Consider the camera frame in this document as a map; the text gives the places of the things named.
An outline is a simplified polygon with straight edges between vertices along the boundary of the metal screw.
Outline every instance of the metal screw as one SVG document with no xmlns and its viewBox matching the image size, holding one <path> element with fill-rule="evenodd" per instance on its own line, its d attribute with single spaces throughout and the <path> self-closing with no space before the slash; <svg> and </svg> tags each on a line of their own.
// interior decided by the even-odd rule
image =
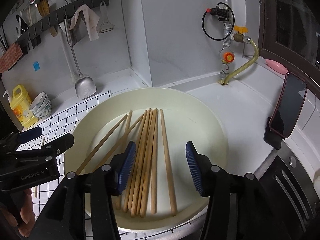
<svg viewBox="0 0 320 240">
<path fill-rule="evenodd" d="M 72 179 L 72 178 L 74 178 L 75 177 L 75 173 L 73 172 L 73 171 L 70 171 L 67 175 L 66 175 L 66 177 L 68 178 L 68 179 Z"/>
<path fill-rule="evenodd" d="M 249 179 L 249 180 L 254 180 L 254 175 L 253 175 L 252 173 L 247 173 L 245 176 L 246 176 L 247 179 Z"/>
<path fill-rule="evenodd" d="M 220 168 L 219 168 L 217 165 L 212 165 L 212 166 L 211 166 L 211 170 L 212 170 L 213 172 L 218 172 L 218 171 L 220 171 Z"/>
<path fill-rule="evenodd" d="M 101 169 L 102 169 L 102 171 L 110 171 L 111 166 L 110 166 L 109 164 L 106 164 L 106 165 L 103 165 L 103 166 L 101 167 Z"/>
<path fill-rule="evenodd" d="M 297 166 L 296 158 L 293 157 L 293 156 L 291 156 L 291 157 L 289 158 L 289 163 L 290 163 L 290 166 L 291 166 L 291 167 L 295 168 L 295 167 Z"/>
</svg>

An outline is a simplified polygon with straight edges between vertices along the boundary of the wooden utensil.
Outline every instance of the wooden utensil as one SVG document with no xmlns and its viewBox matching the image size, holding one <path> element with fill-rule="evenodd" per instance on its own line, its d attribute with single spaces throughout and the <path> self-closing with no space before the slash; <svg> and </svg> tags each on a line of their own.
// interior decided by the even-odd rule
<svg viewBox="0 0 320 240">
<path fill-rule="evenodd" d="M 131 217 L 135 217 L 136 211 L 137 211 L 137 202 L 138 202 L 138 195 L 139 195 L 139 186 L 140 186 L 140 179 L 141 179 L 141 171 L 142 171 L 142 165 L 143 165 L 143 159 L 145 155 L 145 149 L 146 149 L 146 141 L 147 141 L 147 132 L 148 132 L 148 126 L 149 126 L 149 117 L 150 117 L 150 111 L 147 113 L 146 121 L 144 122 L 144 127 L 142 131 L 142 141 L 141 141 L 141 148 L 139 148 L 139 159 L 136 161 L 137 169 L 134 169 L 133 176 L 132 176 L 132 183 L 134 186 L 131 185 L 130 191 L 133 191 L 132 193 L 132 205 L 131 205 Z"/>
<path fill-rule="evenodd" d="M 105 137 L 102 138 L 102 140 L 97 144 L 97 146 L 90 152 L 90 154 L 86 157 L 86 159 L 83 161 L 83 163 L 76 170 L 77 175 L 79 175 L 82 172 L 82 170 L 86 167 L 86 165 L 89 163 L 89 161 L 92 159 L 92 157 L 96 154 L 96 152 L 101 148 L 101 146 L 110 137 L 110 135 L 115 131 L 115 129 L 122 123 L 122 121 L 127 118 L 127 116 L 128 116 L 127 114 L 124 115 L 124 117 L 122 117 L 120 119 L 120 121 L 116 123 L 116 125 L 106 134 Z"/>
<path fill-rule="evenodd" d="M 157 212 L 157 163 L 158 161 L 158 114 L 156 116 L 155 132 L 152 146 L 152 171 L 151 171 L 151 214 Z"/>
<path fill-rule="evenodd" d="M 47 15 L 50 14 L 50 7 L 49 7 L 49 3 L 48 0 L 42 0 L 39 4 L 38 4 L 38 11 L 41 15 L 42 18 L 46 17 Z M 55 37 L 58 35 L 56 29 L 54 28 L 54 26 L 51 26 L 49 28 L 51 36 Z"/>
<path fill-rule="evenodd" d="M 143 164 L 142 164 L 142 171 L 141 171 L 141 178 L 140 178 L 140 186 L 139 186 L 139 195 L 138 195 L 138 201 L 137 201 L 137 210 L 136 210 L 136 215 L 140 214 L 140 208 L 141 208 L 141 199 L 142 199 L 142 189 L 143 189 L 143 180 L 144 180 L 144 176 L 146 173 L 146 169 L 147 169 L 147 165 L 148 165 L 148 154 L 149 154 L 149 148 L 150 148 L 150 140 L 153 140 L 153 135 L 152 135 L 152 139 L 151 139 L 151 130 L 152 130 L 152 124 L 153 124 L 153 116 L 154 115 L 154 111 L 151 110 L 150 111 L 150 119 L 149 119 L 149 128 L 148 128 L 148 137 L 147 137 L 147 145 L 146 145 L 146 150 L 145 150 L 145 154 L 144 154 L 144 158 L 143 158 Z"/>
<path fill-rule="evenodd" d="M 125 212 L 125 213 L 127 213 L 127 211 L 128 211 L 128 203 L 129 203 L 129 195 L 130 195 L 130 190 L 131 190 L 132 175 L 133 175 L 133 170 L 134 170 L 134 167 L 135 167 L 136 160 L 139 159 L 138 150 L 139 150 L 139 144 L 140 144 L 142 130 L 143 130 L 143 126 L 144 126 L 144 122 L 146 120 L 146 117 L 147 117 L 147 110 L 144 111 L 143 119 L 142 119 L 142 122 L 140 124 L 140 130 L 139 130 L 139 133 L 138 133 L 138 138 L 137 138 L 137 143 L 136 143 L 137 155 L 136 155 L 135 161 L 133 163 L 133 169 L 132 169 L 132 172 L 131 172 L 130 177 L 128 179 L 127 187 L 125 189 L 124 205 L 123 205 L 123 208 L 122 208 L 123 212 Z"/>
<path fill-rule="evenodd" d="M 171 214 L 175 216 L 177 214 L 177 200 L 176 200 L 176 194 L 174 191 L 173 175 L 172 175 L 169 146 L 168 146 L 168 140 L 167 140 L 167 132 L 165 130 L 164 115 L 163 115 L 162 109 L 160 109 L 160 115 L 161 115 L 161 130 L 162 130 L 162 139 L 163 139 L 163 148 L 164 148 L 165 167 L 167 170 Z"/>
<path fill-rule="evenodd" d="M 129 130 L 131 116 L 132 116 L 132 110 L 130 110 L 130 112 L 129 112 L 124 132 L 127 132 Z M 116 198 L 116 209 L 118 209 L 118 210 L 121 209 L 121 195 L 119 195 L 119 197 Z"/>
<path fill-rule="evenodd" d="M 43 139 L 42 139 L 41 147 L 44 145 L 44 140 L 45 140 L 45 136 L 44 136 Z M 35 196 L 35 197 L 38 197 L 38 186 L 35 186 L 35 187 L 34 187 L 34 191 L 35 191 L 34 196 Z"/>
<path fill-rule="evenodd" d="M 105 162 L 111 157 L 114 151 L 123 143 L 124 139 L 128 136 L 128 134 L 132 131 L 132 129 L 140 122 L 143 118 L 143 114 L 130 126 L 129 130 L 124 133 L 124 135 L 116 142 L 116 144 L 108 151 L 108 153 L 103 157 L 103 159 L 99 162 L 99 164 L 93 169 L 94 172 L 97 168 L 105 164 Z"/>
<path fill-rule="evenodd" d="M 149 195 L 149 183 L 150 183 L 150 171 L 151 171 L 151 158 L 152 158 L 152 150 L 153 150 L 153 141 L 154 141 L 154 133 L 155 133 L 155 126 L 156 126 L 156 120 L 157 120 L 158 111 L 157 109 L 153 110 L 153 116 L 152 116 L 152 123 L 151 123 L 151 130 L 149 133 L 149 145 L 148 145 L 148 151 L 145 156 L 146 160 L 146 170 L 144 173 L 143 182 L 141 182 L 143 185 L 142 187 L 142 197 L 141 197 L 141 206 L 140 206 L 140 216 L 145 217 L 147 213 L 147 204 L 148 204 L 148 195 Z"/>
</svg>

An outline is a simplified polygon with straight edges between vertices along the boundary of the pink dish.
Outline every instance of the pink dish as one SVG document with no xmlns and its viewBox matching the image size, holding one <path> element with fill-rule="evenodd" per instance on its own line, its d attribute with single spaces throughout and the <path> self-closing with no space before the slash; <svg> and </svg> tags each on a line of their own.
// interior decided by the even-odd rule
<svg viewBox="0 0 320 240">
<path fill-rule="evenodd" d="M 287 68 L 279 62 L 276 62 L 271 59 L 266 59 L 266 63 L 270 68 L 272 68 L 274 71 L 278 72 L 281 75 L 285 75 L 288 72 Z"/>
</svg>

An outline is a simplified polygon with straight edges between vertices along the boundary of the finger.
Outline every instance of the finger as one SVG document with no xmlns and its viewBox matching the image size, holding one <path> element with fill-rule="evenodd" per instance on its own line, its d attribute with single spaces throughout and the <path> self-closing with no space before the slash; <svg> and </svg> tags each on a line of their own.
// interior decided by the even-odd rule
<svg viewBox="0 0 320 240">
<path fill-rule="evenodd" d="M 32 218 L 32 213 L 33 213 L 32 211 L 33 211 L 32 196 L 26 195 L 25 202 L 20 211 L 20 216 L 26 224 L 29 223 L 30 219 Z"/>
<path fill-rule="evenodd" d="M 31 189 L 31 188 L 25 189 L 25 190 L 24 190 L 24 193 L 25 193 L 26 195 L 32 195 L 32 189 Z"/>
<path fill-rule="evenodd" d="M 31 213 L 31 218 L 29 220 L 29 223 L 22 223 L 21 226 L 19 227 L 19 232 L 22 236 L 24 237 L 29 237 L 31 230 L 33 229 L 33 226 L 35 225 L 35 214 L 32 212 Z"/>
<path fill-rule="evenodd" d="M 2 214 L 4 215 L 10 226 L 16 227 L 18 225 L 17 220 L 11 213 L 9 213 L 5 208 L 0 208 L 0 210 L 2 211 Z"/>
</svg>

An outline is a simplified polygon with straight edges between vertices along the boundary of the smartphone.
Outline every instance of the smartphone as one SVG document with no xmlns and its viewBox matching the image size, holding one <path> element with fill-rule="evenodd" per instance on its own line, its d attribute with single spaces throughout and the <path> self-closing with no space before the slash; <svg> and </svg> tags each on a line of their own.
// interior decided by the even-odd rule
<svg viewBox="0 0 320 240">
<path fill-rule="evenodd" d="M 270 130 L 283 139 L 291 135 L 297 123 L 307 89 L 306 82 L 292 72 L 285 75 L 276 109 L 269 121 Z"/>
</svg>

